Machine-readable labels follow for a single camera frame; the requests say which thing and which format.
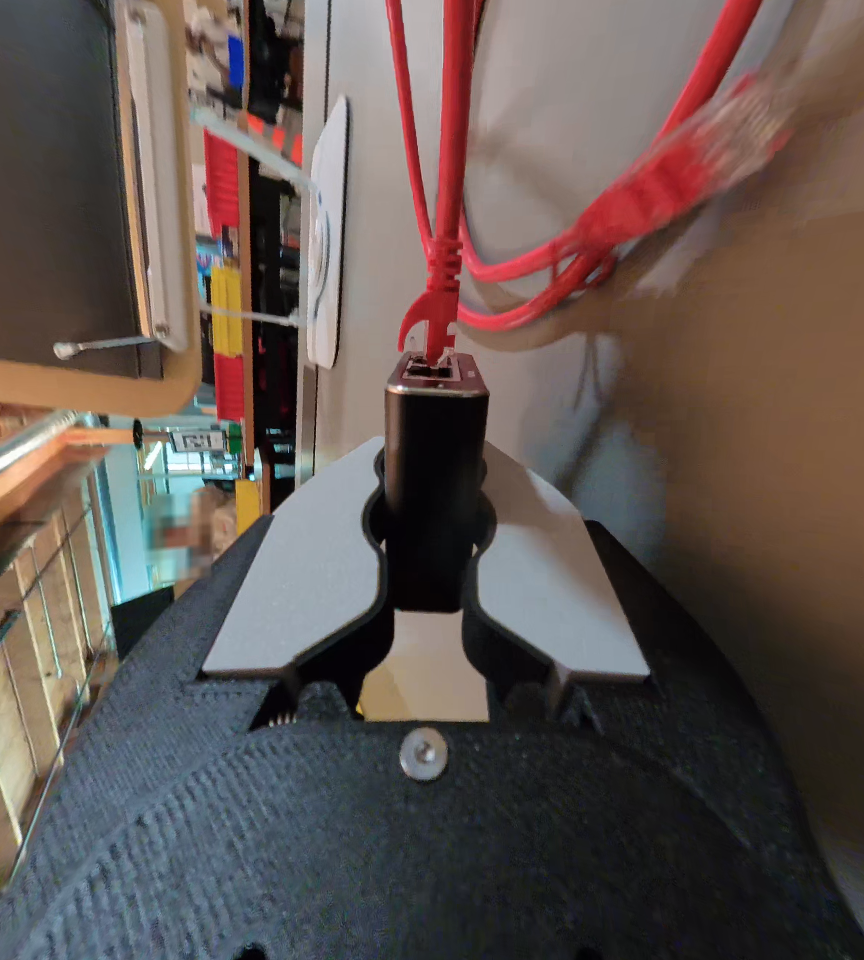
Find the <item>yellow background bin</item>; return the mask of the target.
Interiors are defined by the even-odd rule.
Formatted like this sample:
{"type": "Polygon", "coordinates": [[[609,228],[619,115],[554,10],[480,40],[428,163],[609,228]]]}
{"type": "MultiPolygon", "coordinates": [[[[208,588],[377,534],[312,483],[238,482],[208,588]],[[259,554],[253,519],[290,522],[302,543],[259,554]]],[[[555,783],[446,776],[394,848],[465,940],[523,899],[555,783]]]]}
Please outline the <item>yellow background bin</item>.
{"type": "Polygon", "coordinates": [[[244,351],[242,319],[242,275],[235,266],[213,261],[210,272],[210,305],[213,350],[227,357],[244,351]]]}

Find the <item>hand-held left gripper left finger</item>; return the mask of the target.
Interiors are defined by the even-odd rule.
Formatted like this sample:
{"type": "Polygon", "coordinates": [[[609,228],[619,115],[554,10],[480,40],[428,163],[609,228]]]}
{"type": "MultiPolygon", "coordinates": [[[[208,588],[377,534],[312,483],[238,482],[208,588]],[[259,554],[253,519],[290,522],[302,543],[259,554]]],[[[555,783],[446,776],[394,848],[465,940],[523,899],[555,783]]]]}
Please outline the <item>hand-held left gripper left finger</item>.
{"type": "Polygon", "coordinates": [[[316,474],[270,520],[201,671],[280,680],[294,699],[331,683],[354,712],[394,632],[384,440],[316,474]]]}

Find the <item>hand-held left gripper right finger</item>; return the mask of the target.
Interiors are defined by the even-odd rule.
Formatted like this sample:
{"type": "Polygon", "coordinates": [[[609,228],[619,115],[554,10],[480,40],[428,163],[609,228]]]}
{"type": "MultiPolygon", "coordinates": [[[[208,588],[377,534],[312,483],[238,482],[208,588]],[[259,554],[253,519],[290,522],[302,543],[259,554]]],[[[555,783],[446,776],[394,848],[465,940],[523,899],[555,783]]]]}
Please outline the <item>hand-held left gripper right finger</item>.
{"type": "Polygon", "coordinates": [[[640,688],[650,666],[580,512],[491,443],[462,648],[504,709],[558,710],[573,687],[640,688]]]}

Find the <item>black board with wooden frame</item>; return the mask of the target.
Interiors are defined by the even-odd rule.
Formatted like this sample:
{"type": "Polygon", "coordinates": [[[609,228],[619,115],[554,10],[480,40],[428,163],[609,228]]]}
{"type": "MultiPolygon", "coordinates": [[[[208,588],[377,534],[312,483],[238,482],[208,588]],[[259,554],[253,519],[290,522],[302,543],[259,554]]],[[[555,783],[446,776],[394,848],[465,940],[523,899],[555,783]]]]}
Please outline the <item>black board with wooden frame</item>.
{"type": "Polygon", "coordinates": [[[182,2],[0,2],[0,402],[201,382],[182,2]]]}

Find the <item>black two-port adapter box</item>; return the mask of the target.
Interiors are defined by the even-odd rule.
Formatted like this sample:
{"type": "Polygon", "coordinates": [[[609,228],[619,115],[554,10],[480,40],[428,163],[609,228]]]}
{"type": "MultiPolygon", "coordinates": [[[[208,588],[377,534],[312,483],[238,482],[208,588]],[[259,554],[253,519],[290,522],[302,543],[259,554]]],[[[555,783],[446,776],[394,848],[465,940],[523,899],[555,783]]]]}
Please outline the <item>black two-port adapter box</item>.
{"type": "Polygon", "coordinates": [[[407,613],[450,614],[478,532],[489,391],[474,357],[400,357],[385,393],[390,594],[407,613]]]}

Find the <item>red plastic bin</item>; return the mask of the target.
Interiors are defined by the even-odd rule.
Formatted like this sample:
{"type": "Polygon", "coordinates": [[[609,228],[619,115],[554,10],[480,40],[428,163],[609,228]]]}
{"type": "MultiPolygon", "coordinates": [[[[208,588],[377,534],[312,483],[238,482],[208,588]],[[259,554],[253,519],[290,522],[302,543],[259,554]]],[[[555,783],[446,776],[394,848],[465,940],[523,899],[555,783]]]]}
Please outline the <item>red plastic bin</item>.
{"type": "Polygon", "coordinates": [[[222,421],[239,423],[246,416],[243,357],[216,352],[213,359],[217,416],[222,421]]]}
{"type": "Polygon", "coordinates": [[[239,227],[238,151],[209,130],[203,132],[203,141],[208,219],[211,235],[220,239],[224,229],[239,227]]]}

